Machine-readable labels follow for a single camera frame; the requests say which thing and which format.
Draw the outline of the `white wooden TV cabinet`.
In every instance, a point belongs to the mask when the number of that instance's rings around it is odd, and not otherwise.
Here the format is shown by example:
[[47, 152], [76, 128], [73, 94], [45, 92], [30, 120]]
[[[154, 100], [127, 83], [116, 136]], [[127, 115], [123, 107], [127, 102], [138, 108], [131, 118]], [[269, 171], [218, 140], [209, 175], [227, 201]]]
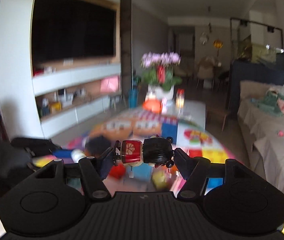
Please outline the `white wooden TV cabinet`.
[[[84, 0], [119, 10], [120, 0]], [[0, 113], [7, 137], [42, 138], [75, 125], [77, 112], [41, 121], [36, 97], [88, 83], [120, 70], [120, 55], [43, 63], [53, 73], [32, 73], [31, 30], [34, 0], [0, 0]]]

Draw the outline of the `round wall clock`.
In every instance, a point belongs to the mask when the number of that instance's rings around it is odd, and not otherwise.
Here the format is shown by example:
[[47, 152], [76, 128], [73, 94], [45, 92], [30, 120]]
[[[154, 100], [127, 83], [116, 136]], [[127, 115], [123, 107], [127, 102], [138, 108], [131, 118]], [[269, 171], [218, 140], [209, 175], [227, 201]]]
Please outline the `round wall clock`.
[[199, 42], [203, 46], [205, 46], [207, 44], [208, 40], [209, 40], [209, 36], [206, 33], [202, 33], [201, 36], [199, 37]]

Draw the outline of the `purple orchid flower pot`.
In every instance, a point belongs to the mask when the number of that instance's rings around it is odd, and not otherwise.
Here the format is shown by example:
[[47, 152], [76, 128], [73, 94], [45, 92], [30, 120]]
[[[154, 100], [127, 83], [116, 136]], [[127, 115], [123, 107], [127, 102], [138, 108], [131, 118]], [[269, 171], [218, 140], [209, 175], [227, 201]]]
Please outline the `purple orchid flower pot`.
[[141, 57], [143, 68], [142, 81], [148, 84], [148, 91], [155, 92], [156, 98], [171, 101], [174, 87], [181, 84], [182, 79], [175, 75], [175, 67], [179, 67], [181, 57], [171, 53], [146, 53]]

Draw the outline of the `green clothes pile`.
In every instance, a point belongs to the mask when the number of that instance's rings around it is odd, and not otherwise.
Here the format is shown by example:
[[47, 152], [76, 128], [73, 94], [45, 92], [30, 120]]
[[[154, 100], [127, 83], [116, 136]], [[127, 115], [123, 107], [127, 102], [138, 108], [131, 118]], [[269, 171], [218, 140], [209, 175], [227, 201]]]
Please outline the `green clothes pile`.
[[282, 99], [282, 96], [274, 90], [268, 90], [263, 98], [251, 99], [251, 103], [259, 108], [261, 111], [271, 116], [282, 116], [283, 113], [278, 105], [278, 99]]

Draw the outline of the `black television screen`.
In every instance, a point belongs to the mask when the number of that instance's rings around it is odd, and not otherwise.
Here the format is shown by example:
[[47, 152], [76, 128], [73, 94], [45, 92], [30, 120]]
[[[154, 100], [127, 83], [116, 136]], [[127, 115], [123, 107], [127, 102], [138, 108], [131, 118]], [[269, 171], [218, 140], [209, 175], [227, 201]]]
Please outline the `black television screen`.
[[81, 0], [34, 0], [32, 62], [115, 56], [116, 14]]

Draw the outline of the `pink paper bag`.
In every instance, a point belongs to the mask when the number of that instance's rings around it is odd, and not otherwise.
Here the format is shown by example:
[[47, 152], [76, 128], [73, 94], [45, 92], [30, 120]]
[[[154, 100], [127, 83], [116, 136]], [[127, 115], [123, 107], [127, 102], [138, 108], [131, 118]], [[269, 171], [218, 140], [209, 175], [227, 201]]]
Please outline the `pink paper bag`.
[[112, 76], [106, 77], [101, 80], [100, 92], [101, 93], [115, 93], [119, 90], [119, 77]]

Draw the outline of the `dark blue cabinet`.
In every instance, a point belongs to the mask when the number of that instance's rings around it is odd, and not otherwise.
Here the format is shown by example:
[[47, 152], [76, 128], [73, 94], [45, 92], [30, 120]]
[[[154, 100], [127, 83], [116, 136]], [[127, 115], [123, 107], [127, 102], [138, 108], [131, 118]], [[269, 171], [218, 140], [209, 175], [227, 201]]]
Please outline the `dark blue cabinet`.
[[240, 82], [254, 81], [274, 85], [284, 85], [284, 71], [256, 64], [235, 60], [230, 66], [229, 86], [226, 108], [235, 113], [240, 105]]

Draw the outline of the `glass fish tank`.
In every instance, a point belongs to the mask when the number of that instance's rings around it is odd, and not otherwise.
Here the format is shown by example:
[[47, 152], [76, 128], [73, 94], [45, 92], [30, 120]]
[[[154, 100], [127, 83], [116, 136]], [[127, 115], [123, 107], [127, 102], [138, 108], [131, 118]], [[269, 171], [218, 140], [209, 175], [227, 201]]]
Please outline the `glass fish tank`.
[[283, 30], [245, 18], [230, 18], [231, 60], [284, 70]]

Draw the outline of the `grey covered sofa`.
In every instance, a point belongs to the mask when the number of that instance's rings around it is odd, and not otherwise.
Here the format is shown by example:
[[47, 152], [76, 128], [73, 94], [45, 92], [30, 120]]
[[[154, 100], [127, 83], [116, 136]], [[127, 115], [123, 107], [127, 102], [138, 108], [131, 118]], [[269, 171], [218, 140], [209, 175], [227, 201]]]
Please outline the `grey covered sofa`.
[[284, 193], [284, 114], [261, 105], [267, 95], [284, 96], [284, 85], [241, 81], [238, 122], [251, 170]]

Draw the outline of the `glass jar red lid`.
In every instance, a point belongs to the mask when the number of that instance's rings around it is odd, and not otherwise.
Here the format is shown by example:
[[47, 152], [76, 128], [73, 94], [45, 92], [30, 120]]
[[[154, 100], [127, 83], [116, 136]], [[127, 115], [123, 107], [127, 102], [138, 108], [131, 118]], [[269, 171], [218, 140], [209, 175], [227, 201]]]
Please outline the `glass jar red lid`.
[[184, 97], [185, 97], [184, 89], [177, 89], [176, 93], [176, 108], [182, 109], [184, 107]]

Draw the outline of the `black plush cat toy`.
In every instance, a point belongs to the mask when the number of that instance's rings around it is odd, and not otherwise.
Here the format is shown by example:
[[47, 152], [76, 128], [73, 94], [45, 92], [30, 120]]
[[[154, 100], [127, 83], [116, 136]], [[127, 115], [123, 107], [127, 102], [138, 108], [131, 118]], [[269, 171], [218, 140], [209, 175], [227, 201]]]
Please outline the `black plush cat toy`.
[[99, 135], [94, 138], [89, 138], [85, 144], [85, 155], [98, 158], [109, 147], [111, 147], [111, 141], [103, 135]]

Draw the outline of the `colourful cartoon play mat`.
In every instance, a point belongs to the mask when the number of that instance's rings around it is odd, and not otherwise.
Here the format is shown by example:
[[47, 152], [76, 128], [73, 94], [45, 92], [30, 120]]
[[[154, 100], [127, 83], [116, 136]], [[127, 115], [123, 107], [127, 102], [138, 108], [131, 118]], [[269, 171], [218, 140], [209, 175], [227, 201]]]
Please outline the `colourful cartoon play mat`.
[[[0, 198], [3, 239], [284, 239], [284, 194], [190, 121], [132, 111], [89, 137], [99, 154], [53, 159]], [[113, 167], [146, 164], [176, 188], [110, 191]]]

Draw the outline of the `small wooden stool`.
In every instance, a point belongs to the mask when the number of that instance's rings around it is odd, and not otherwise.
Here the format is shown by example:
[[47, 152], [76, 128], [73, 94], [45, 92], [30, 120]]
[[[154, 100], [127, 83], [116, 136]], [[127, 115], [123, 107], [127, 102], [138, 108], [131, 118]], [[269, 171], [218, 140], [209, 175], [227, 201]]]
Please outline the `small wooden stool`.
[[109, 107], [110, 109], [113, 109], [113, 111], [118, 112], [122, 109], [127, 108], [126, 98], [123, 94], [114, 93], [110, 95], [109, 98], [110, 98]]

